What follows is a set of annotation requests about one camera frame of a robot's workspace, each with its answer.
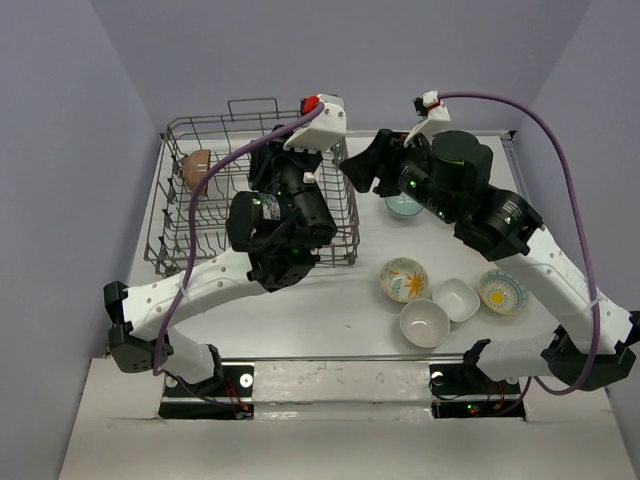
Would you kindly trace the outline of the brown wooden bowl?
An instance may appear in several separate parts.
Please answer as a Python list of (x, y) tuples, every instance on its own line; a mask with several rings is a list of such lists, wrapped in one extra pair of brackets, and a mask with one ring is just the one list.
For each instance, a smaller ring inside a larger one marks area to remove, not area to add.
[(192, 152), (183, 159), (182, 179), (185, 186), (193, 191), (211, 165), (211, 151), (200, 149)]

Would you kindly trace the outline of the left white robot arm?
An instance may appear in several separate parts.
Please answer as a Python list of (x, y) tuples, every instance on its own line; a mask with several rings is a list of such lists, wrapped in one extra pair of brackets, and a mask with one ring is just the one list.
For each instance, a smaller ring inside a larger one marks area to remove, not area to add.
[(323, 152), (288, 148), (287, 139), (270, 133), (245, 148), (249, 188), (231, 201), (226, 251), (151, 284), (105, 286), (109, 352), (122, 372), (166, 373), (201, 396), (215, 392), (224, 380), (218, 349), (182, 335), (177, 324), (293, 286), (319, 262), (317, 250), (337, 233), (315, 178)]

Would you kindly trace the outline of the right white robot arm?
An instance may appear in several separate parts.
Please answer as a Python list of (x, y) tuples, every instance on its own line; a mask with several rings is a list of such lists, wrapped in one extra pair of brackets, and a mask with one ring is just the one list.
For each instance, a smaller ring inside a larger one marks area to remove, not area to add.
[(639, 314), (617, 306), (562, 253), (541, 216), (515, 192), (490, 185), (493, 152), (474, 135), (432, 139), (380, 130), (339, 168), (360, 193), (407, 194), (454, 227), (468, 248), (518, 280), (555, 318), (530, 338), (477, 341), (465, 352), (462, 384), (482, 392), (494, 382), (554, 377), (593, 391), (628, 377)]

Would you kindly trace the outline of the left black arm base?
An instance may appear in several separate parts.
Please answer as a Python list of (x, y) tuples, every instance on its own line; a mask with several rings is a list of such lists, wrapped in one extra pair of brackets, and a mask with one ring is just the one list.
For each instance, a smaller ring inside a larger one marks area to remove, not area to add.
[(165, 378), (158, 415), (166, 420), (244, 421), (254, 418), (253, 362), (224, 362), (224, 379), (209, 393)]

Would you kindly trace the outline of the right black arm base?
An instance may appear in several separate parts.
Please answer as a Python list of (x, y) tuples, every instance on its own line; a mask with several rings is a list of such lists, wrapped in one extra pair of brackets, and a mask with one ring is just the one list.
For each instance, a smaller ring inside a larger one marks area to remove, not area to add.
[(525, 420), (522, 389), (494, 381), (462, 363), (429, 365), (431, 413), (435, 419), (518, 418)]

